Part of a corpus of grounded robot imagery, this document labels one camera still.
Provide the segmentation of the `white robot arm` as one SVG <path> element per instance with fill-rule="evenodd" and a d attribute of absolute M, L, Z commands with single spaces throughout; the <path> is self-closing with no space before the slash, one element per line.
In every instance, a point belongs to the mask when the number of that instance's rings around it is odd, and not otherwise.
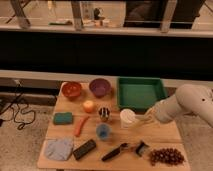
<path fill-rule="evenodd" d="M 183 84 L 173 95 L 156 102 L 146 111 L 146 115 L 163 124 L 189 113 L 199 116 L 213 128 L 213 88 Z"/>

